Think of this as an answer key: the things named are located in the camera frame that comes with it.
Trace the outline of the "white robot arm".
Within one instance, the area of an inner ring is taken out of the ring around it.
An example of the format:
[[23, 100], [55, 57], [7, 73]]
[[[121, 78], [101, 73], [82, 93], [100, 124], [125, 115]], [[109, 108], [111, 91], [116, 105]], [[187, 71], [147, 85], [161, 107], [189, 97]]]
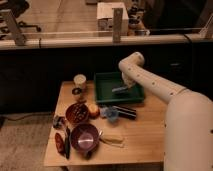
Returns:
[[213, 171], [213, 101], [142, 68], [140, 52], [122, 59], [124, 83], [142, 85], [167, 103], [164, 171]]

